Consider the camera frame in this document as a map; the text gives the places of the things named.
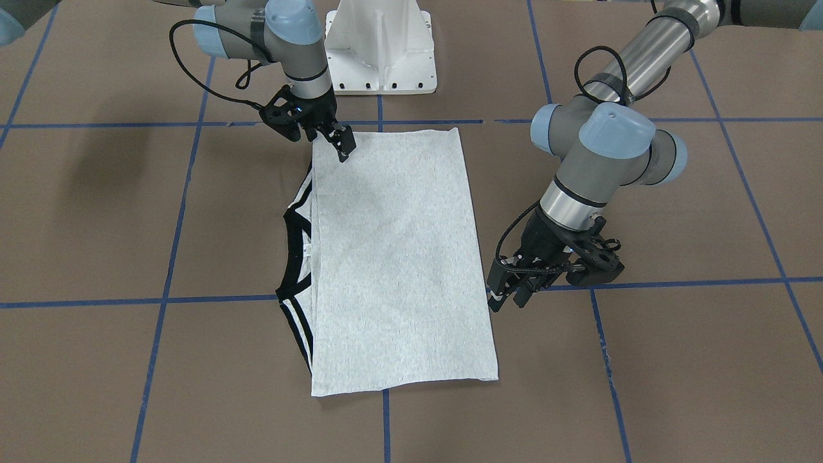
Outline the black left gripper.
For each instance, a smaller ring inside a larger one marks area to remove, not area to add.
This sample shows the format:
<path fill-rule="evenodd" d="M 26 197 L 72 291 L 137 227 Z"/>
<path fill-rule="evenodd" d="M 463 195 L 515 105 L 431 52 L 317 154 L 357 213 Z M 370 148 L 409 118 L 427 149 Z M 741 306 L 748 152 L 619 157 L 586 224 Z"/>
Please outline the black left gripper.
<path fill-rule="evenodd" d="M 512 256 L 502 255 L 506 238 L 524 219 L 527 224 L 520 246 Z M 527 208 L 496 245 L 496 256 L 486 278 L 490 289 L 487 305 L 492 313 L 499 313 L 509 296 L 518 308 L 526 307 L 534 294 L 552 287 L 561 275 L 574 287 L 613 282 L 625 266 L 617 254 L 620 241 L 602 237 L 606 223 L 604 217 L 597 215 L 590 228 L 570 230 L 550 220 L 541 208 Z"/>

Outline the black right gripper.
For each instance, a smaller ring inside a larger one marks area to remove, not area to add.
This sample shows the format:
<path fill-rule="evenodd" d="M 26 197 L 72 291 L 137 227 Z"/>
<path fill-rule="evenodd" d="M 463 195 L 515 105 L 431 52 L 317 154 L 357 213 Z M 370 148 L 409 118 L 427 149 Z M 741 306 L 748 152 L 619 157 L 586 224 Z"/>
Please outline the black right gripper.
<path fill-rule="evenodd" d="M 337 100 L 332 89 L 317 98 L 301 98 L 291 86 L 284 85 L 259 109 L 259 116 L 265 125 L 295 143 L 301 140 L 301 130 L 309 143 L 325 138 L 340 162 L 345 162 L 357 147 L 352 128 L 337 121 Z"/>

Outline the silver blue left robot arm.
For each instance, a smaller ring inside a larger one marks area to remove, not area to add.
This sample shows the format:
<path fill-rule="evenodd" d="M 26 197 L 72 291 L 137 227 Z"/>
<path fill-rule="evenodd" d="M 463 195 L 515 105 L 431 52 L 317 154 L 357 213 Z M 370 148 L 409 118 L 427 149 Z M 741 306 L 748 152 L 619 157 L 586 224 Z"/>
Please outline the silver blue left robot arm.
<path fill-rule="evenodd" d="M 625 269 L 620 241 L 606 239 L 603 211 L 627 185 L 659 185 L 687 164 L 677 135 L 657 129 L 633 108 L 667 79 L 671 65 L 720 26 L 821 29 L 820 1 L 667 1 L 625 49 L 603 45 L 611 64 L 587 81 L 574 70 L 579 93 L 565 105 L 543 106 L 532 119 L 532 143 L 561 161 L 526 221 L 512 256 L 496 250 L 486 284 L 497 313 L 511 299 L 524 307 L 559 277 L 574 287 L 613 282 Z"/>

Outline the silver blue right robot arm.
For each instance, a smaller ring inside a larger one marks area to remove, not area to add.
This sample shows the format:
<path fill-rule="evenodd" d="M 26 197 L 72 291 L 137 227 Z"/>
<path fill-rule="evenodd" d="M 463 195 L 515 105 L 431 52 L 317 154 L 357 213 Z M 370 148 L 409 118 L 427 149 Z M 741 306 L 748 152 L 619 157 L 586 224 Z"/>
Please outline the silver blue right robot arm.
<path fill-rule="evenodd" d="M 341 162 L 356 148 L 352 129 L 337 119 L 323 24 L 311 1 L 176 1 L 193 8 L 188 21 L 206 55 L 242 59 L 247 70 L 236 82 L 244 89 L 253 71 L 279 64 L 287 80 L 267 104 L 241 100 L 262 123 L 291 141 L 330 143 Z"/>

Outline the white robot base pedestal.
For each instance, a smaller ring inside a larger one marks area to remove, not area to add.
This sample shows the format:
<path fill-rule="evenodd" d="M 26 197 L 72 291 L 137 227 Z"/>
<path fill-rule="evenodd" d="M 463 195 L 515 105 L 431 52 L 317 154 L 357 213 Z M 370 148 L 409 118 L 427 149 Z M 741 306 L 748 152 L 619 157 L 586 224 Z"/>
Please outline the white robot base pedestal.
<path fill-rule="evenodd" d="M 417 1 L 341 1 L 325 15 L 337 96 L 432 94 L 438 87 L 429 12 Z"/>

